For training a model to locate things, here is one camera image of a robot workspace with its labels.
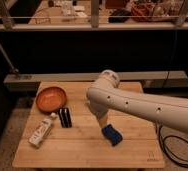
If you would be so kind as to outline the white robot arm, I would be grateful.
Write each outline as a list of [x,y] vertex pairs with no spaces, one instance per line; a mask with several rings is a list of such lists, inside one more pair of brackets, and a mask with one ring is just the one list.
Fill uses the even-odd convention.
[[104,70],[87,89],[89,109],[97,119],[113,109],[188,134],[187,98],[122,90],[118,88],[119,83],[116,72]]

